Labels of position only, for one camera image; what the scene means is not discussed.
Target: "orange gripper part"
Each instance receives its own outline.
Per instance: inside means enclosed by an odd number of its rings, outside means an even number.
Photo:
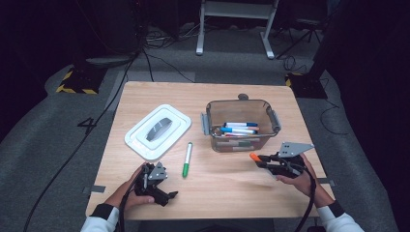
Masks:
[[[250,158],[253,159],[253,161],[262,161],[259,156],[255,153],[250,153],[249,154]]]

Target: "black cable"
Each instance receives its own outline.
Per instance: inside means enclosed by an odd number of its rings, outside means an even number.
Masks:
[[[120,208],[119,208],[119,219],[118,219],[118,228],[119,228],[119,232],[125,232],[125,223],[124,223],[124,212],[125,212],[125,208],[126,208],[126,204],[127,204],[127,200],[130,196],[130,193],[133,192],[132,187],[135,185],[136,180],[138,179],[139,175],[142,172],[142,168],[145,168],[145,166],[141,166],[141,170],[139,171],[138,174],[136,174],[135,178],[132,180],[129,188],[127,189],[126,193],[124,194],[123,198],[121,199],[121,203],[120,203]]]
[[[147,58],[148,69],[149,69],[149,71],[150,71],[151,80],[152,80],[153,82],[155,82],[155,81],[154,81],[154,77],[153,77],[153,71],[152,71],[152,68],[151,68],[150,59],[148,58],[148,55],[147,55],[147,53],[145,52],[145,49],[142,49],[142,52],[144,52],[145,58]]]
[[[310,199],[307,205],[307,209],[305,210],[305,214],[302,217],[301,221],[299,222],[298,227],[296,228],[295,232],[301,231],[302,227],[304,226],[306,220],[308,219],[308,215],[310,214],[311,208],[313,207],[314,203],[314,194],[316,192],[316,182],[314,181],[313,176],[309,172],[307,168],[304,168],[304,170],[307,172],[307,174],[310,177]]]
[[[51,180],[48,182],[48,184],[46,185],[46,187],[44,188],[44,190],[42,191],[42,193],[40,194],[40,196],[37,198],[34,206],[32,207],[25,225],[24,225],[24,232],[27,231],[28,229],[28,225],[30,224],[30,220],[32,215],[34,214],[34,211],[36,210],[37,206],[39,205],[40,201],[42,200],[43,196],[45,195],[45,193],[48,191],[48,188],[51,186],[51,184],[55,181],[55,179],[57,179],[58,175],[60,175],[60,173],[63,171],[63,169],[67,166],[67,164],[73,159],[74,155],[77,153],[77,151],[80,149],[80,147],[82,146],[82,144],[85,142],[85,140],[87,139],[87,137],[90,135],[91,131],[93,131],[93,129],[96,127],[97,123],[99,122],[99,120],[101,119],[101,117],[105,114],[105,112],[108,110],[108,108],[112,105],[112,103],[114,102],[114,100],[116,99],[118,93],[120,92],[121,86],[124,82],[125,76],[127,74],[128,69],[130,68],[131,64],[133,63],[133,61],[135,60],[137,54],[134,55],[133,59],[129,62],[129,64],[126,67],[126,71],[124,73],[123,79],[121,80],[121,84],[120,87],[117,89],[117,92],[115,93],[114,97],[112,98],[111,102],[108,104],[108,106],[104,109],[104,111],[100,114],[99,118],[96,120],[95,126],[91,127],[88,131],[88,133],[86,133],[84,135],[84,137],[81,139],[81,141],[78,143],[78,145],[75,147],[74,151],[70,154],[70,156],[67,158],[67,160],[63,163],[63,165],[58,169],[58,171],[54,174],[54,176],[51,178]]]
[[[188,80],[188,81],[191,82],[191,83],[194,83],[194,81],[192,81],[191,79],[189,79],[189,78],[187,78],[186,76],[184,76],[175,66],[173,66],[173,65],[169,64],[168,62],[164,61],[162,58],[157,57],[157,56],[153,56],[153,55],[150,55],[150,54],[147,54],[147,53],[145,53],[145,54],[147,55],[147,59],[148,59],[148,56],[150,56],[150,57],[153,57],[153,58],[162,60],[166,65],[172,67],[175,71],[177,71],[183,78],[185,78],[186,80]]]
[[[306,65],[302,65],[299,68],[295,68],[296,67],[296,59],[295,59],[295,57],[293,57],[291,55],[287,55],[285,58],[279,59],[279,60],[282,61],[283,68],[286,71],[294,72],[294,71],[300,70],[301,68],[305,68],[304,73],[306,73],[308,71],[308,68],[307,68]]]
[[[187,39],[189,39],[189,38],[191,38],[191,37],[196,37],[196,36],[198,36],[199,35],[199,29],[200,29],[200,23],[199,24],[196,24],[196,25],[193,25],[192,27],[191,27],[191,29],[187,29],[187,31],[185,31],[185,32],[181,32],[180,33],[180,36],[179,36],[179,39],[181,39],[181,38],[186,38],[186,40]]]
[[[120,54],[120,55],[132,55],[135,54],[136,52],[138,52],[139,47],[135,50],[135,51],[119,51],[119,50],[115,50],[114,48],[108,46],[106,44],[106,42],[100,37],[100,35],[97,33],[96,29],[94,29],[93,24],[91,23],[90,19],[88,18],[87,14],[84,12],[84,10],[82,9],[81,5],[79,4],[78,0],[75,0],[76,5],[78,6],[79,10],[81,11],[81,14],[84,16],[85,20],[87,21],[88,25],[90,26],[91,30],[93,31],[94,35],[97,37],[97,39],[102,43],[102,45],[112,51],[113,53],[116,54]]]
[[[323,78],[323,79],[320,79],[320,80],[327,80],[325,86],[323,87],[323,89],[325,90],[326,87],[327,87],[328,84],[329,84],[329,78]],[[332,110],[332,109],[340,108],[340,107],[339,107],[338,105],[336,105],[335,103],[332,103],[332,102],[330,102],[330,101],[328,101],[328,100],[325,100],[325,101],[326,101],[327,103],[331,104],[332,107],[330,107],[330,108],[328,108],[328,109],[325,109],[325,110],[320,114],[319,120],[320,120],[320,123],[322,124],[323,128],[324,128],[326,131],[328,131],[329,133],[332,133],[332,134],[337,134],[337,135],[347,135],[347,134],[349,134],[348,132],[334,132],[334,131],[332,131],[332,130],[330,130],[330,129],[328,129],[328,128],[326,127],[325,123],[323,122],[323,115],[324,115],[326,112],[328,112],[328,111],[330,111],[330,110]]]
[[[301,221],[299,222],[298,227],[295,230],[295,232],[299,232],[299,231],[301,231],[301,229],[304,226],[306,220],[308,219],[308,215],[310,214],[311,208],[313,207],[314,194],[316,192],[316,182],[313,178],[313,175],[310,173],[310,171],[306,167],[303,167],[303,166],[295,164],[295,163],[291,163],[291,162],[289,162],[285,159],[279,159],[279,161],[281,161],[283,163],[286,163],[286,165],[290,165],[291,167],[298,167],[299,169],[305,170],[306,173],[309,175],[309,178],[310,178],[310,198],[309,198],[309,202],[308,202],[308,205],[307,205],[307,209],[305,210],[305,213],[304,213]]]
[[[149,41],[153,41],[153,42],[161,41],[161,43],[160,44],[152,44],[152,43],[149,43]],[[160,35],[157,36],[157,37],[153,37],[152,39],[147,39],[145,47],[151,48],[151,49],[160,49],[160,48],[167,48],[167,47],[171,46],[174,43],[175,43],[175,41],[174,41],[173,38],[164,37],[162,35],[162,33],[160,33]]]

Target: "plastic bin handle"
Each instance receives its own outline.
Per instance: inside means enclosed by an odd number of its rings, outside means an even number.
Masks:
[[[278,134],[279,131],[281,130],[281,124],[280,124],[280,120],[279,120],[279,117],[278,117],[277,113],[272,109],[271,106],[268,106],[266,108],[266,113],[268,114],[269,119],[271,120],[271,122],[276,123],[274,126],[272,126],[272,131],[274,131],[276,134]]]
[[[205,135],[209,135],[208,114],[201,113],[201,127]]]

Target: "black backdrop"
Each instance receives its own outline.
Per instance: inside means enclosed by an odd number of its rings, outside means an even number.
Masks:
[[[130,10],[122,9],[128,1],[111,1],[122,3],[113,8],[124,12],[121,16],[96,14],[106,11],[103,3],[108,0],[95,5],[93,2],[97,1],[78,1],[79,6],[75,0],[2,1],[0,142],[21,117],[46,97],[44,84],[53,74],[73,64],[75,57],[86,59],[112,54],[96,34],[111,47],[130,50],[129,46],[118,45],[123,41],[127,41],[124,45],[136,41]],[[121,26],[112,31],[113,27],[104,20]]]
[[[410,200],[410,4],[341,0],[310,73],[336,80],[347,118],[383,183],[400,231]]]

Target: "metal stand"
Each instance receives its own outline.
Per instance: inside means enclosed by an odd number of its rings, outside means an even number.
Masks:
[[[228,17],[245,17],[245,18],[259,18],[268,19],[265,32],[261,32],[260,36],[262,43],[266,50],[266,55],[269,59],[274,59],[275,55],[272,51],[271,45],[268,41],[268,36],[271,31],[272,22],[275,18],[277,11],[278,1],[275,1],[272,5],[257,5],[257,4],[244,4],[244,3],[231,3],[231,2],[213,2],[202,0],[201,4],[201,17],[198,42],[196,45],[196,54],[203,54],[204,46],[204,24],[205,15],[211,16],[228,16]]]

